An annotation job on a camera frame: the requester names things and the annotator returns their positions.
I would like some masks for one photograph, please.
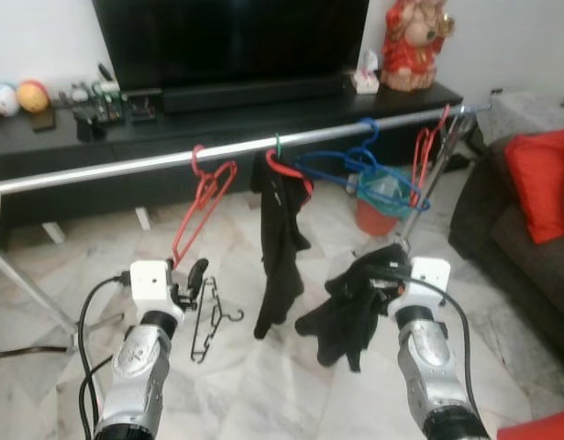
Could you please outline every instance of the ball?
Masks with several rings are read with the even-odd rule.
[[[0,83],[0,115],[13,116],[19,109],[17,92],[9,84]]]
[[[50,104],[45,87],[37,81],[22,82],[17,89],[17,99],[30,113],[42,112]]]

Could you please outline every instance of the television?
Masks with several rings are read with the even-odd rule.
[[[247,84],[354,68],[369,0],[94,0],[121,90]]]

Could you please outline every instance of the orange bucket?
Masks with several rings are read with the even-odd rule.
[[[370,236],[386,236],[398,224],[398,217],[383,215],[370,203],[357,199],[357,226]]]

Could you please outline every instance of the red statue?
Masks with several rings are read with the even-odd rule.
[[[381,82],[395,90],[425,89],[435,80],[435,55],[455,27],[447,0],[397,0],[385,20]]]

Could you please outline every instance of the yellow ball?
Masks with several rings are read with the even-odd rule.
[[[25,81],[17,89],[18,103],[30,113],[39,113],[50,104],[45,87],[36,81]]]

